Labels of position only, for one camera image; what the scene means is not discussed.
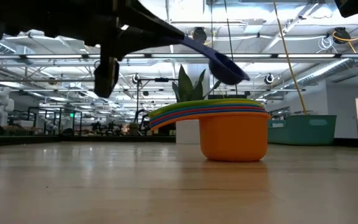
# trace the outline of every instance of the ceiling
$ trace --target ceiling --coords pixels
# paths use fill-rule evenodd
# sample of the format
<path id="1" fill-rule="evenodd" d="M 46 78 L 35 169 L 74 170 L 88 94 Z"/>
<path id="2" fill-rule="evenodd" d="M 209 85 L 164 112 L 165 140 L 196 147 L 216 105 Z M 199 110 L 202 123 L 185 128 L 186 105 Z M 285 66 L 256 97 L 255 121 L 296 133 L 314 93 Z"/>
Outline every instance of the ceiling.
<path id="1" fill-rule="evenodd" d="M 214 5 L 203 5 L 204 1 L 194 0 L 143 0 L 141 1 L 152 13 L 159 18 L 171 23 L 171 25 L 191 35 L 195 27 L 203 27 L 208 39 L 206 45 L 225 54 L 283 54 L 285 53 L 283 43 L 278 37 L 280 28 L 273 10 L 271 1 L 253 1 L 252 3 L 241 3 L 242 1 L 227 0 L 227 15 L 229 15 L 229 26 L 227 26 L 227 15 L 220 0 L 214 1 Z M 347 44 L 331 44 L 331 34 L 336 27 L 345 27 L 351 37 L 358 37 L 358 15 L 343 18 L 333 1 L 327 1 L 327 4 L 307 4 L 307 1 L 278 1 L 278 16 L 280 23 L 285 29 L 285 41 L 288 52 L 291 54 L 330 54 L 336 52 L 348 52 L 350 50 Z M 25 46 L 26 52 L 32 54 L 98 54 L 98 46 L 86 46 L 81 40 L 75 40 L 68 37 L 49 38 L 44 33 L 37 30 L 31 30 L 27 33 L 21 33 L 17 37 L 5 35 L 2 44 L 12 49 L 22 49 Z M 158 47 L 145 49 L 133 54 L 197 54 L 188 47 L 181 45 Z M 182 64 L 193 81 L 203 71 L 208 68 L 204 59 L 181 58 L 171 60 L 157 60 L 152 58 L 130 58 L 124 59 L 120 68 L 120 79 L 116 85 L 116 91 L 108 100 L 92 97 L 92 93 L 79 94 L 77 91 L 65 91 L 74 86 L 83 89 L 93 89 L 93 82 L 84 82 L 93 78 L 94 64 L 97 60 L 78 60 L 78 59 L 33 59 L 33 63 L 28 65 L 18 63 L 15 60 L 0 59 L 0 79 L 4 80 L 48 80 L 49 78 L 76 80 L 75 82 L 53 83 L 32 82 L 21 83 L 15 87 L 17 89 L 37 89 L 52 90 L 59 89 L 57 93 L 47 91 L 33 91 L 30 95 L 45 102 L 45 97 L 59 97 L 47 99 L 52 104 L 72 102 L 92 105 L 97 110 L 115 110 L 120 111 L 119 115 L 123 119 L 132 119 L 134 110 L 136 110 L 136 85 L 132 83 L 132 77 L 138 74 L 141 78 L 168 77 L 177 78 L 177 74 Z M 251 77 L 251 81 L 244 81 L 238 84 L 238 90 L 248 89 L 270 89 L 281 85 L 291 79 L 288 69 L 288 63 L 281 60 L 235 60 L 246 73 Z M 326 63 L 324 60 L 294 60 L 292 65 L 295 74 L 307 71 L 311 67 Z M 345 71 L 338 73 L 335 80 L 340 77 L 358 72 Z M 272 85 L 264 83 L 264 77 L 271 73 L 276 77 Z M 212 86 L 216 81 L 209 75 L 206 86 Z M 358 82 L 357 78 L 350 78 L 344 83 Z M 175 95 L 171 91 L 172 84 L 148 82 L 143 90 L 149 91 L 148 96 L 140 93 L 140 107 L 148 110 L 164 106 L 166 103 L 175 102 Z M 233 89 L 233 86 L 220 86 L 222 91 Z M 252 97 L 263 100 L 260 92 L 253 92 Z"/>

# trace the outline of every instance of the teal container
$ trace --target teal container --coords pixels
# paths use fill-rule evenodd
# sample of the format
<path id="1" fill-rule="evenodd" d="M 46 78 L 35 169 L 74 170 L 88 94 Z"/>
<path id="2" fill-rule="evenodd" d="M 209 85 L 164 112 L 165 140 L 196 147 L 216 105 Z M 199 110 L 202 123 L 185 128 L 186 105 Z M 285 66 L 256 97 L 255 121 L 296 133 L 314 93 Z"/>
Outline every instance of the teal container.
<path id="1" fill-rule="evenodd" d="M 324 146 L 334 142 L 336 115 L 292 115 L 268 122 L 268 142 L 298 146 Z"/>

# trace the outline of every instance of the orange cup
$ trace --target orange cup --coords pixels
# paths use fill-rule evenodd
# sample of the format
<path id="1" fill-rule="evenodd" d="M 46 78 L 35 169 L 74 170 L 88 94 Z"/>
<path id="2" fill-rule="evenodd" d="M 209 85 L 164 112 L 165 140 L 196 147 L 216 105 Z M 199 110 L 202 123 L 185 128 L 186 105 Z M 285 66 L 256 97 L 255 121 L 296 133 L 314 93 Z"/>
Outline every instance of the orange cup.
<path id="1" fill-rule="evenodd" d="M 259 161 L 267 152 L 266 113 L 200 117 L 201 151 L 215 161 Z"/>

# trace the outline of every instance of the wooden floor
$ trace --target wooden floor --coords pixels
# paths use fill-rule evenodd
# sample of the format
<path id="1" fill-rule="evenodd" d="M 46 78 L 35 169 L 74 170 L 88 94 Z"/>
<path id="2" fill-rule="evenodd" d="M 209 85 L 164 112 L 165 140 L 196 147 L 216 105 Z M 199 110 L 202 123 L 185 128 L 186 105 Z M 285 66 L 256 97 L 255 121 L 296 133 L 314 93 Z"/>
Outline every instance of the wooden floor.
<path id="1" fill-rule="evenodd" d="M 358 149 L 225 163 L 167 143 L 0 147 L 0 223 L 355 224 Z"/>

